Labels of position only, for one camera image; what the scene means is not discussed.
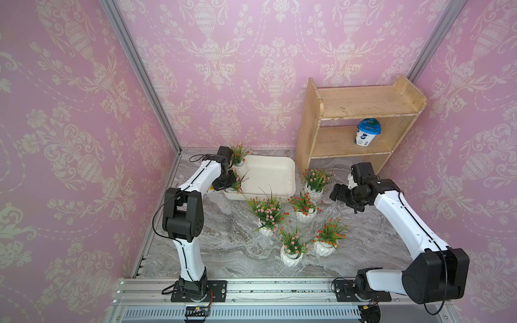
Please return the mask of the orange flower plant white pot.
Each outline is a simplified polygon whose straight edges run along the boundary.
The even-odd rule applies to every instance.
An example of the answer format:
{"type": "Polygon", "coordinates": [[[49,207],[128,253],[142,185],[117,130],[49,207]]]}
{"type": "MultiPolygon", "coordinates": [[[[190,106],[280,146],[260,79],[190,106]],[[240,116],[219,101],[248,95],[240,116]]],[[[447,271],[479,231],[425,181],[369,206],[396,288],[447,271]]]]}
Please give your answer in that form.
{"type": "Polygon", "coordinates": [[[253,152],[250,147],[243,143],[231,145],[230,149],[232,150],[232,165],[235,167],[242,166],[246,161],[246,157],[253,152]]]}

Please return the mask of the tall pink flower plant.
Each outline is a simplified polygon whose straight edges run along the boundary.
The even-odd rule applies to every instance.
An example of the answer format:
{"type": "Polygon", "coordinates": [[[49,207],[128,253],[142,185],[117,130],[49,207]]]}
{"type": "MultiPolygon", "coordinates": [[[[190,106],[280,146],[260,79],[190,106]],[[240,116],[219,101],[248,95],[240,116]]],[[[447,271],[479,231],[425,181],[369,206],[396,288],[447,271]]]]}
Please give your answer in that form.
{"type": "Polygon", "coordinates": [[[275,236],[289,217],[285,203],[270,192],[266,197],[246,199],[250,212],[258,219],[258,229],[264,236],[275,236]]]}

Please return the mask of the red flower plant white pot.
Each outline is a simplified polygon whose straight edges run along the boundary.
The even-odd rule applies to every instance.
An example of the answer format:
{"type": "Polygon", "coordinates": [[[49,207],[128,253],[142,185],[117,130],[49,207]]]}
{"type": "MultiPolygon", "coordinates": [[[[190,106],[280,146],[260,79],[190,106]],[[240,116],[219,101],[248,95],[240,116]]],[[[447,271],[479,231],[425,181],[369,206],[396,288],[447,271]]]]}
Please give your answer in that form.
{"type": "Polygon", "coordinates": [[[288,199],[288,203],[292,206],[296,219],[300,223],[312,222],[318,212],[320,212],[320,207],[310,198],[308,192],[301,192],[298,196],[291,196],[288,199]]]}

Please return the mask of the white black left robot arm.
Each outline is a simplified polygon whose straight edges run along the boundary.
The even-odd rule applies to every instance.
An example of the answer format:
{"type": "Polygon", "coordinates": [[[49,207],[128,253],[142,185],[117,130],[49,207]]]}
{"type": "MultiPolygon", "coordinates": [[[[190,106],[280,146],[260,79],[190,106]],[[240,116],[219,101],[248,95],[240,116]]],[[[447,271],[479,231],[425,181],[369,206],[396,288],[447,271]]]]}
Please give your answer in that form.
{"type": "Polygon", "coordinates": [[[233,151],[222,147],[217,154],[201,156],[201,164],[179,187],[169,188],[162,207],[162,229],[179,256],[180,276],[175,283],[181,296],[203,301],[209,294],[207,269],[201,259],[199,239],[204,225],[203,195],[221,191],[236,182],[231,169],[233,151]]]}

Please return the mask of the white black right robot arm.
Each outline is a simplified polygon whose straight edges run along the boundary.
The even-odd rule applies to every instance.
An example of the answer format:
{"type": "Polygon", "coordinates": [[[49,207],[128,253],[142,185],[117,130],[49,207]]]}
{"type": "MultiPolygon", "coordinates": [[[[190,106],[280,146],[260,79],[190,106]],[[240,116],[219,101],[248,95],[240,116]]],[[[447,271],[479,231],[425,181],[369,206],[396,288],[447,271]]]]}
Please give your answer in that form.
{"type": "Polygon", "coordinates": [[[368,205],[375,207],[397,231],[412,259],[403,271],[359,270],[355,288],[361,299],[371,300],[377,293],[387,292],[408,296],[416,304],[427,304],[464,296],[469,256],[435,234],[392,180],[364,180],[353,188],[336,184],[330,198],[356,212],[364,211],[368,205]]]}

